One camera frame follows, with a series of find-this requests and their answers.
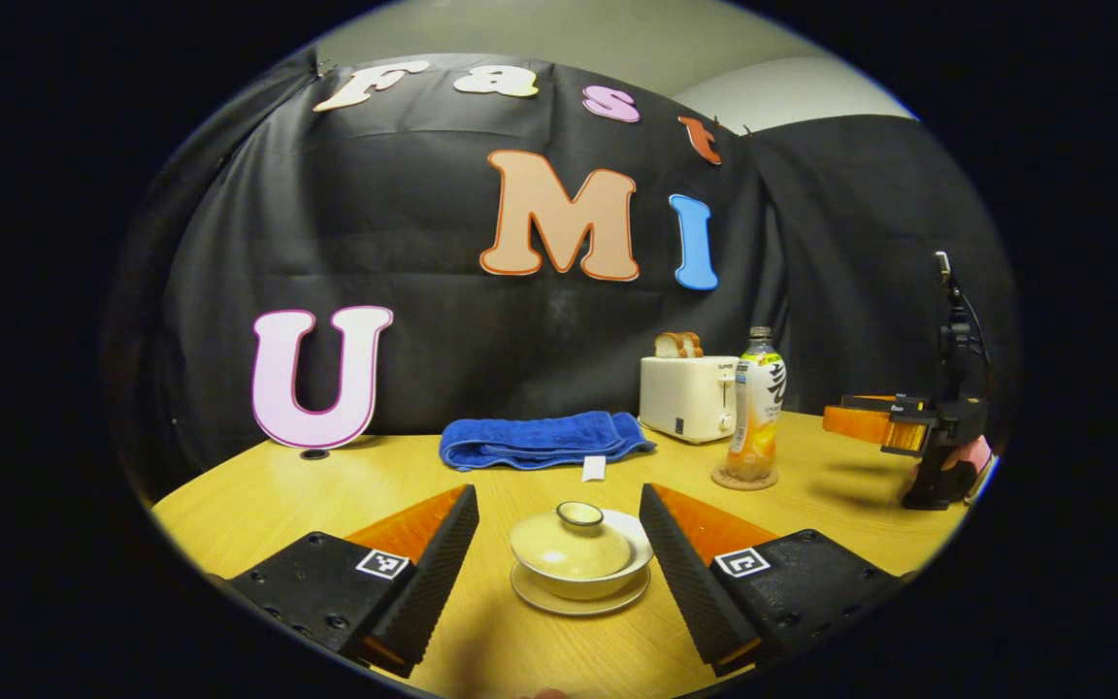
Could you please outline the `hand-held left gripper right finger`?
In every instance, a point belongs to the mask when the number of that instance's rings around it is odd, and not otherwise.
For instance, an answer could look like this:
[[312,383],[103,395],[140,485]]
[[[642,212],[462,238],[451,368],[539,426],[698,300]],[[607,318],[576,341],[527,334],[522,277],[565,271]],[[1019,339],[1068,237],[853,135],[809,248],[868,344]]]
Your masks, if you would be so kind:
[[813,528],[777,536],[660,483],[642,488],[639,522],[719,677],[803,653],[904,585]]

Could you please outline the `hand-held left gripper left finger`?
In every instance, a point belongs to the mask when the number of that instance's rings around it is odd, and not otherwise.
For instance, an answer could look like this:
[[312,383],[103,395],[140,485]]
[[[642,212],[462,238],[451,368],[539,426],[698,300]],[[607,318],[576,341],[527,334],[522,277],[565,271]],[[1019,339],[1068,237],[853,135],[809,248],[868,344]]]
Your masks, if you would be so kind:
[[407,678],[477,527],[476,489],[462,483],[344,537],[302,535],[231,577],[229,589],[351,662]]

